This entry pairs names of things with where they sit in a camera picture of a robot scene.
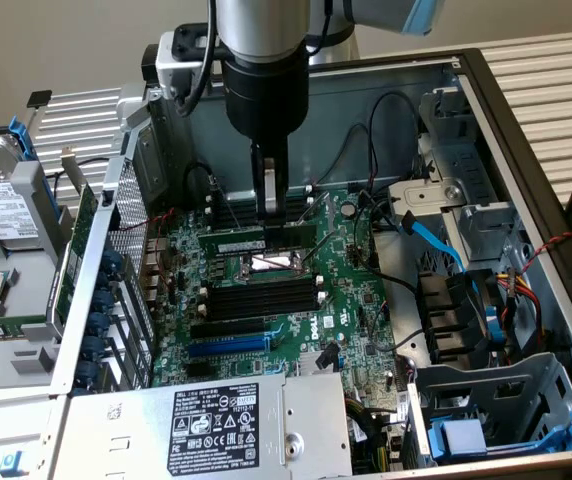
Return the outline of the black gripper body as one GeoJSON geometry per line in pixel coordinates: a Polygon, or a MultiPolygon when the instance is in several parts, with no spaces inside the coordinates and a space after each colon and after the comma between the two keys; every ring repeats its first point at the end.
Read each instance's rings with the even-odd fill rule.
{"type": "Polygon", "coordinates": [[[308,113],[309,65],[305,54],[278,62],[223,64],[226,113],[233,127],[256,143],[296,131],[308,113]]]}

